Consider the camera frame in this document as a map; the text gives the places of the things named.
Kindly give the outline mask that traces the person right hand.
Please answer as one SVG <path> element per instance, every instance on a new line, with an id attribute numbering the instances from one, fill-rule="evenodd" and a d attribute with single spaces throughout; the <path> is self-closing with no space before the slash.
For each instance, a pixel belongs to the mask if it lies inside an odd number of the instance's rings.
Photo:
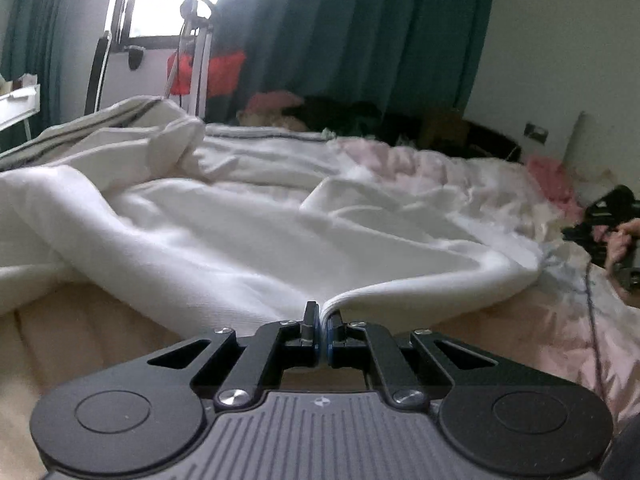
<path id="1" fill-rule="evenodd" d="M 640 219 L 634 218 L 627 222 L 616 226 L 616 229 L 608 239 L 608 249 L 606 250 L 605 271 L 608 274 L 608 280 L 616 289 L 616 292 L 623 297 L 627 296 L 626 289 L 620 284 L 614 276 L 614 266 L 626 255 L 626 251 L 631 245 L 634 237 L 639 236 Z"/>

